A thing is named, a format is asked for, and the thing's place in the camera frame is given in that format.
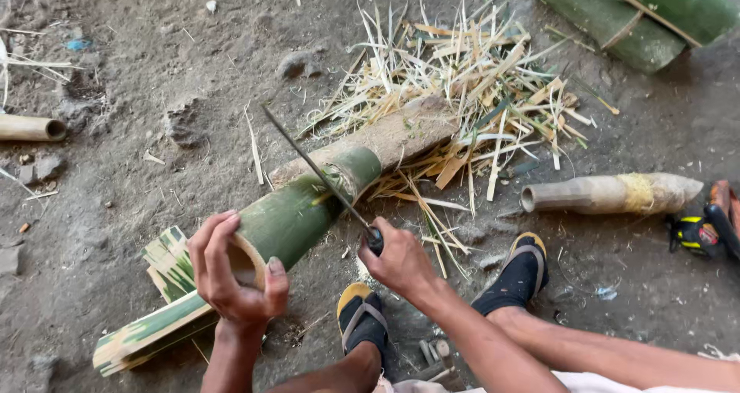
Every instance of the wrist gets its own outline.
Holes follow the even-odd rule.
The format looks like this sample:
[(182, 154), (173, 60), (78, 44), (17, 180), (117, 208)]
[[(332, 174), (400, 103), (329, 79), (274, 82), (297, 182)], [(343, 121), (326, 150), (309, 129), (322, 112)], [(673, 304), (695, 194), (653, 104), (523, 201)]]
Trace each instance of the wrist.
[(251, 343), (255, 338), (262, 338), (266, 330), (267, 321), (234, 322), (222, 317), (216, 325), (216, 340)]

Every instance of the tied bamboo bundle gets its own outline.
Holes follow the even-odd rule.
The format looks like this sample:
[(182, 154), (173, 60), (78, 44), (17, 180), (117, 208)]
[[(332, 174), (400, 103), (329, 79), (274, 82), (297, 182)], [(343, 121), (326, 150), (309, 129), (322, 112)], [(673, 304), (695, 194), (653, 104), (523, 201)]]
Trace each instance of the tied bamboo bundle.
[(692, 47), (711, 44), (738, 24), (738, 8), (729, 0), (625, 0), (657, 20)]
[(541, 0), (595, 39), (599, 48), (647, 74), (677, 57), (686, 43), (622, 0)]

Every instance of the small bamboo tube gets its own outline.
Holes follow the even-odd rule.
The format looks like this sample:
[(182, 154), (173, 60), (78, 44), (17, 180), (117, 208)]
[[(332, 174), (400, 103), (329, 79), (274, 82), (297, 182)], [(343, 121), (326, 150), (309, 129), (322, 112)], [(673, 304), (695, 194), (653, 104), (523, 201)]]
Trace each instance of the small bamboo tube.
[(522, 207), (527, 212), (562, 209), (581, 214), (677, 212), (703, 186), (698, 180), (670, 173), (573, 178), (525, 186)]
[(60, 141), (67, 137), (61, 120), (23, 115), (0, 115), (0, 141)]

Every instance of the stone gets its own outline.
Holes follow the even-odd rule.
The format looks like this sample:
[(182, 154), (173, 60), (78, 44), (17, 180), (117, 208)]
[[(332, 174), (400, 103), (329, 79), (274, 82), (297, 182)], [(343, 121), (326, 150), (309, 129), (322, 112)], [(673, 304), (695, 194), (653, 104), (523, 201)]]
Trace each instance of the stone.
[(180, 147), (194, 147), (203, 141), (203, 136), (191, 127), (198, 117), (197, 103), (198, 99), (193, 98), (164, 115), (164, 134)]
[(0, 276), (18, 275), (18, 258), (21, 255), (21, 246), (0, 249)]
[(57, 179), (67, 168), (67, 161), (58, 155), (44, 156), (36, 162), (36, 177), (38, 180)]
[(159, 32), (162, 35), (171, 35), (175, 31), (175, 25), (174, 24), (168, 24), (166, 26), (162, 26), (159, 28)]
[(23, 185), (32, 185), (35, 183), (36, 177), (33, 174), (33, 165), (21, 166), (21, 169), (18, 170), (18, 180), (20, 180)]
[(486, 257), (480, 261), (480, 267), (484, 272), (492, 270), (500, 265), (506, 259), (506, 255), (495, 255)]
[(59, 356), (40, 354), (31, 358), (26, 376), (26, 393), (49, 393), (51, 378), (54, 376)]
[(460, 226), (455, 231), (455, 237), (466, 246), (473, 246), (483, 241), (486, 238), (486, 233), (472, 223), (468, 223)]
[(321, 67), (309, 51), (291, 52), (277, 67), (277, 73), (282, 79), (296, 77), (316, 77), (321, 75)]
[(27, 165), (29, 163), (33, 163), (33, 155), (21, 155), (18, 160), (21, 162), (22, 165)]

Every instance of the blue plastic scrap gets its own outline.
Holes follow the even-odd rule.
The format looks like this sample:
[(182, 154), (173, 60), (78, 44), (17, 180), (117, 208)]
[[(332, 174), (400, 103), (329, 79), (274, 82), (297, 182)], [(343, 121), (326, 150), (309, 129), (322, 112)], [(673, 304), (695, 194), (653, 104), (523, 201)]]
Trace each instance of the blue plastic scrap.
[(93, 42), (87, 39), (72, 39), (65, 43), (64, 46), (69, 50), (81, 51), (82, 49), (89, 48), (92, 44)]

